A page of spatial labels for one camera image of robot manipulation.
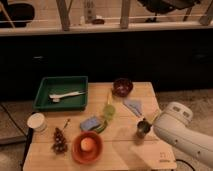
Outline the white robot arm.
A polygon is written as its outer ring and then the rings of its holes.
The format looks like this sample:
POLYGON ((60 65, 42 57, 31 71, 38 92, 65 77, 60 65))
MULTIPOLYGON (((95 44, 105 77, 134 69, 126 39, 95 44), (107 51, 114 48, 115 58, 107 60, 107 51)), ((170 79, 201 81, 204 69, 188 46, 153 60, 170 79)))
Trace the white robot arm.
POLYGON ((154 120, 153 131, 161 140, 213 168, 213 136, 189 129, 192 118, 188 107, 171 102, 154 120))

